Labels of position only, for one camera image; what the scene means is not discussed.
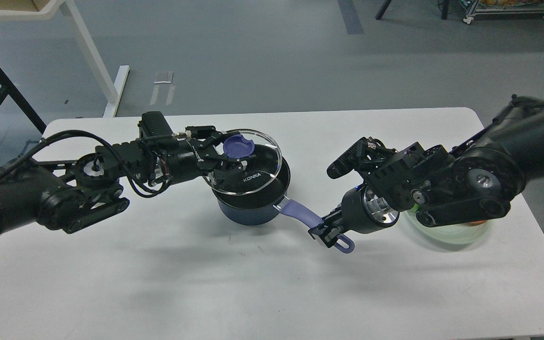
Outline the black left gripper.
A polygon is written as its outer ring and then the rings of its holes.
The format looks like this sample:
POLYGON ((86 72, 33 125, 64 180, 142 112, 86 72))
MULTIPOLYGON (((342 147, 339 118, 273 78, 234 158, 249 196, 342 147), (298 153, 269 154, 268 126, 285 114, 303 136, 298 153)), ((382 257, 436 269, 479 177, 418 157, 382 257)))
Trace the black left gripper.
POLYGON ((218 131, 214 126, 189 126, 182 133, 158 137, 158 180, 175 185, 203 177, 218 192, 233 192, 247 174, 248 159, 227 159, 217 151, 238 132, 218 131))

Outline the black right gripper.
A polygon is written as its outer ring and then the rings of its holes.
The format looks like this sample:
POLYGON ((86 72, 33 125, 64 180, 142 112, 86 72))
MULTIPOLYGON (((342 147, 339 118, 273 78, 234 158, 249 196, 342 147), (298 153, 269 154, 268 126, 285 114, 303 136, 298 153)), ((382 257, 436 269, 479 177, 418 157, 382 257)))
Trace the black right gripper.
POLYGON ((308 234, 328 249, 347 249, 344 232, 371 234, 394 226, 399 212, 367 186, 358 186, 345 192, 340 204, 325 215, 323 222, 309 228, 308 234))

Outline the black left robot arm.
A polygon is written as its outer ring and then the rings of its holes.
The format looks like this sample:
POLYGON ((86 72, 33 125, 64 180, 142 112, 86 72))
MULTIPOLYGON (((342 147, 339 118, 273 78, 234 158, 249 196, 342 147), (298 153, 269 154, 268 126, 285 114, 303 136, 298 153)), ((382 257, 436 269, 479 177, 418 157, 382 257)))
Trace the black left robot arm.
POLYGON ((253 147, 239 153, 218 153, 216 147, 237 137, 214 126, 188 127, 174 134, 166 119, 147 113, 138 123, 139 138, 109 144, 82 130, 65 130, 43 138, 21 157, 0 167, 0 235, 32 222, 48 230, 73 234, 119 214, 130 201, 123 198, 122 177, 143 198, 160 195, 174 184, 212 177, 214 185, 246 170, 255 159, 253 147), (75 161, 35 161, 44 148, 67 138, 99 142, 93 153, 75 161))

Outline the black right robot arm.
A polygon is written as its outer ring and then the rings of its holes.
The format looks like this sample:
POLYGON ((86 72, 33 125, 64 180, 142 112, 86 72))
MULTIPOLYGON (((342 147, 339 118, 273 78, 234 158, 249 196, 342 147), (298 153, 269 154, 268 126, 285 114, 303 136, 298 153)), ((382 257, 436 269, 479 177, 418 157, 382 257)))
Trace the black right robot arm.
POLYGON ((401 151, 362 137, 330 164, 338 179, 357 172, 363 182, 309 229, 327 247, 345 233, 371 234, 414 210, 426 228, 502 218, 527 183, 544 178, 544 100, 513 95, 490 125, 453 147, 424 149, 415 142, 401 151))

